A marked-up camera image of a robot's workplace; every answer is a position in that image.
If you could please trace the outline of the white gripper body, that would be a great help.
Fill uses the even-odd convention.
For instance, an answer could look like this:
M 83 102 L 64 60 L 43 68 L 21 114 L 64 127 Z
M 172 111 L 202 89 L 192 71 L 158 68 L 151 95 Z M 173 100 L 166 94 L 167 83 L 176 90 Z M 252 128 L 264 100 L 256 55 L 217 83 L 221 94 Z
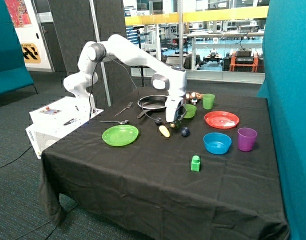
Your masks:
M 168 96 L 165 102 L 165 118 L 167 122 L 182 119 L 185 114 L 185 101 L 183 97 Z

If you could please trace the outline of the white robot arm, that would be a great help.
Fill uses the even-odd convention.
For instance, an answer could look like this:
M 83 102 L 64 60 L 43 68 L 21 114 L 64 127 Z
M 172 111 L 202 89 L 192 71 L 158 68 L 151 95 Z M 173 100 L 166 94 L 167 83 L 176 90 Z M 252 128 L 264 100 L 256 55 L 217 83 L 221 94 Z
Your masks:
M 111 35 L 107 41 L 87 42 L 78 59 L 77 73 L 67 76 L 63 85 L 74 94 L 80 111 L 89 114 L 95 103 L 87 88 L 98 80 L 95 69 L 100 62 L 118 59 L 130 67 L 145 66 L 156 73 L 151 77 L 152 86 L 159 91 L 167 91 L 165 118 L 171 123 L 184 117 L 186 110 L 186 70 L 179 65 L 167 65 L 149 53 L 135 46 L 118 34 Z

